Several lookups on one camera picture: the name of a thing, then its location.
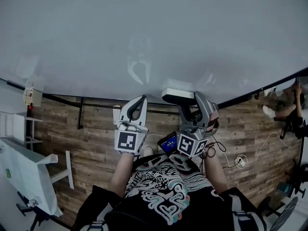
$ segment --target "hand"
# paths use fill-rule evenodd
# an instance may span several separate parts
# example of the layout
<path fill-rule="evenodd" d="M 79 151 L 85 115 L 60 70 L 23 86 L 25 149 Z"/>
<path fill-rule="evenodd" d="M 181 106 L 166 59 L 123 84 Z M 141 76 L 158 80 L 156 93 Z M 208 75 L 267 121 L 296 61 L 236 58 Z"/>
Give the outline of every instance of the hand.
<path fill-rule="evenodd" d="M 298 83 L 295 91 L 296 91 L 296 96 L 299 97 L 300 94 L 302 93 L 302 89 L 300 88 L 300 83 Z"/>

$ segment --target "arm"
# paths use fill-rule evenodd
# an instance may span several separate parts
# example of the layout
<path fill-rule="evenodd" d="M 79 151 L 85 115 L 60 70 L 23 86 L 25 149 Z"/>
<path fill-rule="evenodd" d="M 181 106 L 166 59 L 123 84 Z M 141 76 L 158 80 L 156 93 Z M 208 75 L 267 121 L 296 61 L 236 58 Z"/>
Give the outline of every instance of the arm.
<path fill-rule="evenodd" d="M 206 177 L 213 185 L 217 194 L 221 194 L 222 192 L 230 188 L 217 154 L 215 154 L 215 156 L 211 158 L 207 156 L 204 159 L 204 166 Z"/>
<path fill-rule="evenodd" d="M 296 88 L 296 111 L 297 117 L 302 117 L 302 106 L 300 104 L 300 94 L 302 93 L 302 89 L 300 88 L 300 84 L 297 85 Z"/>
<path fill-rule="evenodd" d="M 122 154 L 109 183 L 108 190 L 116 193 L 121 198 L 124 197 L 126 185 L 131 176 L 133 162 L 134 155 Z"/>

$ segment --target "white sneaker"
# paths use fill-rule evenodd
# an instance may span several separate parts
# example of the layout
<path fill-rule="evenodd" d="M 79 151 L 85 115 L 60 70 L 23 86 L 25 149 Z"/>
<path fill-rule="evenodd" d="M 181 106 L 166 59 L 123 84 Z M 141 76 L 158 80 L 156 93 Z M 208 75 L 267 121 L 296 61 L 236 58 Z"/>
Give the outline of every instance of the white sneaker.
<path fill-rule="evenodd" d="M 152 147 L 148 146 L 143 150 L 143 157 L 154 155 Z"/>
<path fill-rule="evenodd" d="M 269 93 L 270 93 L 270 96 L 273 94 L 273 92 L 275 91 L 276 87 L 272 87 L 270 89 L 267 89 L 267 90 L 264 90 L 264 97 L 266 97 Z"/>
<path fill-rule="evenodd" d="M 275 111 L 274 110 L 272 110 L 272 109 L 270 109 L 270 108 L 268 108 L 267 106 L 262 106 L 262 110 L 263 110 L 263 113 L 265 114 L 265 115 L 267 115 L 269 118 L 274 118 L 276 115 L 275 115 Z"/>

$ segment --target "white chair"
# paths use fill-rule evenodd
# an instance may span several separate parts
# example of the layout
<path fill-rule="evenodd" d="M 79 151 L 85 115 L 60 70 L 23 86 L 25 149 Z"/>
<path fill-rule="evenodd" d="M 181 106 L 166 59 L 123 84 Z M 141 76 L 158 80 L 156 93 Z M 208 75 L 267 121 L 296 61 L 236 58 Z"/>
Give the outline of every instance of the white chair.
<path fill-rule="evenodd" d="M 32 134 L 26 136 L 26 121 L 32 121 Z M 34 122 L 42 122 L 43 120 L 25 117 L 18 114 L 10 114 L 0 112 L 0 138 L 13 137 L 21 144 L 30 144 L 33 150 L 34 143 L 42 143 L 42 141 L 34 138 Z"/>

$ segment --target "wall outlet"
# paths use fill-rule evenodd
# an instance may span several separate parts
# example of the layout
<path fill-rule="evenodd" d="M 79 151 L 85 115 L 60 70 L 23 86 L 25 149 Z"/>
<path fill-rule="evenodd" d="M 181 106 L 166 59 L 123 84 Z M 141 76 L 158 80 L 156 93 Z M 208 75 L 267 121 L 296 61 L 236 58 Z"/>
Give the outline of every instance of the wall outlet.
<path fill-rule="evenodd" d="M 240 167 L 241 168 L 244 168 L 246 166 L 246 162 L 243 160 L 242 157 L 240 156 L 237 156 L 236 159 L 235 159 L 235 165 L 241 165 Z"/>

